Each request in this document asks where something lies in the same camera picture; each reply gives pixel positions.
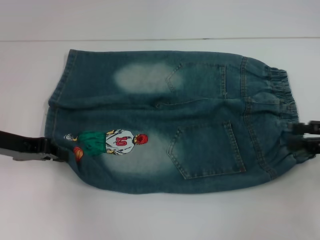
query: basketball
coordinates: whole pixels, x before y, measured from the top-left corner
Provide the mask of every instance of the basketball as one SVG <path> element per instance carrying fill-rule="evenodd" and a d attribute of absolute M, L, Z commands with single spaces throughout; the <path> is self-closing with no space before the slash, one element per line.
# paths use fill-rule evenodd
<path fill-rule="evenodd" d="M 73 153 L 75 155 L 75 161 L 78 163 L 80 162 L 80 159 L 82 158 L 82 156 L 84 155 L 84 151 L 76 146 L 74 149 L 73 149 Z"/>

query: cartoon character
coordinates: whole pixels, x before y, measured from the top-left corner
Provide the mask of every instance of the cartoon character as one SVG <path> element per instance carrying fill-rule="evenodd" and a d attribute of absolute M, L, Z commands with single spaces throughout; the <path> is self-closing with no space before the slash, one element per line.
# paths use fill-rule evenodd
<path fill-rule="evenodd" d="M 128 130 L 112 130 L 107 133 L 99 131 L 85 131 L 79 133 L 77 137 L 67 134 L 64 138 L 68 141 L 77 142 L 84 145 L 84 152 L 79 147 L 74 148 L 76 160 L 82 158 L 83 153 L 90 156 L 97 156 L 108 153 L 113 155 L 123 155 L 131 152 L 135 145 L 143 145 L 148 142 L 146 134 L 133 135 Z"/>

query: denim shorts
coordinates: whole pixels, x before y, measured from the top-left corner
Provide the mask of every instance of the denim shorts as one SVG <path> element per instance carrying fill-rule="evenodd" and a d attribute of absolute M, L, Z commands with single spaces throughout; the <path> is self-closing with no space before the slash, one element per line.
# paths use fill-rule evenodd
<path fill-rule="evenodd" d="M 269 182 L 306 161 L 284 70 L 217 52 L 70 50 L 45 136 L 89 185 L 199 194 Z"/>

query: white jersey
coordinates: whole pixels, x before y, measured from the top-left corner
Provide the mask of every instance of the white jersey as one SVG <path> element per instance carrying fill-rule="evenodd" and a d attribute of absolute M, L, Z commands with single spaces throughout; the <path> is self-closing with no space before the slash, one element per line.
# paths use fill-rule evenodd
<path fill-rule="evenodd" d="M 105 137 L 105 148 L 114 151 L 116 155 L 129 153 L 135 146 L 134 135 L 127 130 L 118 129 Z"/>

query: white backdrop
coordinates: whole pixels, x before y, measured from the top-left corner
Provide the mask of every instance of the white backdrop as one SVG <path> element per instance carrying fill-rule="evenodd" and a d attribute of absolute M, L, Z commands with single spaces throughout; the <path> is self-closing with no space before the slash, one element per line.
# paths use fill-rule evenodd
<path fill-rule="evenodd" d="M 320 38 L 48 41 L 320 37 L 318 1 L 133 2 L 0 0 L 0 39 L 15 40 L 0 42 L 0 130 L 43 136 L 47 100 L 71 48 L 256 58 L 288 71 L 302 122 L 320 120 Z M 318 240 L 319 172 L 315 158 L 248 189 L 129 195 L 88 186 L 64 163 L 0 156 L 0 239 Z"/>

